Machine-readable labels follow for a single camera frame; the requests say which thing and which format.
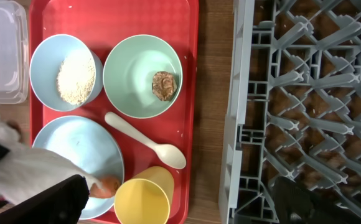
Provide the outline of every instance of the wooden table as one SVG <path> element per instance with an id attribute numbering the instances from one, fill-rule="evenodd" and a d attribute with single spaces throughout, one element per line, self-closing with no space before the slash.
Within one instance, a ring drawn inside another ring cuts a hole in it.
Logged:
<path id="1" fill-rule="evenodd" d="M 28 11 L 31 0 L 16 1 Z M 192 176 L 185 222 L 188 224 L 220 223 L 218 190 L 232 64 L 232 6 L 232 0 L 200 0 Z M 0 105 L 0 113 L 2 119 L 14 119 L 21 125 L 27 141 L 28 100 L 19 105 Z"/>

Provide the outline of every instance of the mint green bowl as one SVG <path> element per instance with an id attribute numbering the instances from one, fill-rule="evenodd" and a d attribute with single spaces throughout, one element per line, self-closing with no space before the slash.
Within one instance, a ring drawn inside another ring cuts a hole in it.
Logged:
<path id="1" fill-rule="evenodd" d="M 175 75 L 177 90 L 171 101 L 160 101 L 152 92 L 156 72 Z M 110 52 L 103 69 L 103 85 L 117 110 L 133 118 L 152 118 L 168 110 L 182 87 L 182 65 L 175 50 L 152 35 L 135 35 Z"/>

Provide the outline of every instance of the white spoon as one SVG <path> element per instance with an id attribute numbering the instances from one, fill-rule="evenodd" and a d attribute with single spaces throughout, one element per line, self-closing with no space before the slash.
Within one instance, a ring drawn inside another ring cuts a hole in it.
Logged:
<path id="1" fill-rule="evenodd" d="M 157 154 L 158 158 L 168 166 L 175 169 L 183 169 L 186 166 L 185 156 L 175 146 L 155 143 L 113 112 L 106 114 L 105 121 L 118 131 L 151 148 Z"/>

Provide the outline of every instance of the clear plastic container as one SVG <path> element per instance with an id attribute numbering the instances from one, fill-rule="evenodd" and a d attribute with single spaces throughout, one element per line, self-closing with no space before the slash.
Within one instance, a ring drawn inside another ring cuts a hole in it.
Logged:
<path id="1" fill-rule="evenodd" d="M 0 1 L 0 103 L 26 100 L 28 48 L 26 11 L 14 1 Z"/>

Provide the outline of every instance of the gray dish rack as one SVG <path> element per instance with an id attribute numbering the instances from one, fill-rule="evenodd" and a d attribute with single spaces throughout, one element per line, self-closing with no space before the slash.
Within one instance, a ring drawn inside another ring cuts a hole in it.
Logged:
<path id="1" fill-rule="evenodd" d="M 315 5 L 310 13 L 297 13 L 297 0 L 234 0 L 233 61 L 218 196 L 223 224 L 278 223 L 270 194 L 274 180 L 282 175 L 298 181 L 306 166 L 319 176 L 310 190 L 331 191 L 336 205 L 361 217 L 361 150 L 353 154 L 347 149 L 353 147 L 348 143 L 351 138 L 361 142 L 361 112 L 351 116 L 350 107 L 357 98 L 361 102 L 361 0 L 303 1 Z M 353 13 L 340 14 L 340 5 Z M 270 18 L 254 24 L 259 10 Z M 318 30 L 328 27 L 316 27 L 313 21 L 322 17 L 336 29 L 319 35 Z M 279 26 L 286 31 L 278 32 Z M 259 78 L 251 78 L 254 51 L 266 57 L 265 67 L 258 68 Z M 286 106 L 272 110 L 278 95 L 284 96 Z M 306 104 L 308 99 L 327 106 L 315 111 Z M 259 105 L 251 111 L 258 128 L 247 124 L 249 105 Z M 285 116 L 290 111 L 297 111 L 301 119 Z M 327 119 L 330 115 L 338 120 Z M 283 139 L 268 149 L 275 135 L 268 130 L 274 127 Z M 310 130 L 321 138 L 306 145 Z M 282 153 L 291 148 L 300 154 L 292 162 Z M 341 162 L 331 164 L 322 157 L 325 153 L 335 154 Z M 274 170 L 271 175 L 269 166 Z M 351 172 L 359 182 L 349 186 Z"/>

